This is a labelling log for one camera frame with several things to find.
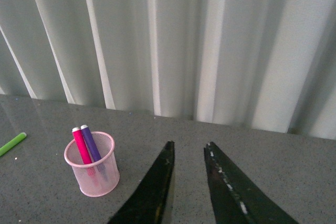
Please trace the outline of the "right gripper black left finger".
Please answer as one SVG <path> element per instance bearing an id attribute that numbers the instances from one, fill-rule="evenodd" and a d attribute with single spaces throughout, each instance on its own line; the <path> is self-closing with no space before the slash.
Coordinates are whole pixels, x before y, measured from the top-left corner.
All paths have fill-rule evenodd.
<path id="1" fill-rule="evenodd" d="M 174 142 L 168 141 L 138 187 L 108 223 L 171 223 Z"/>

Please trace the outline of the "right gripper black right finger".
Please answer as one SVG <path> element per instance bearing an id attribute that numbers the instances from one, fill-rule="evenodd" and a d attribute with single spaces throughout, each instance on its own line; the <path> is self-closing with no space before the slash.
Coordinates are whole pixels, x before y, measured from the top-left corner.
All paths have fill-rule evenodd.
<path id="1" fill-rule="evenodd" d="M 216 223 L 297 223 L 214 143 L 204 148 Z"/>

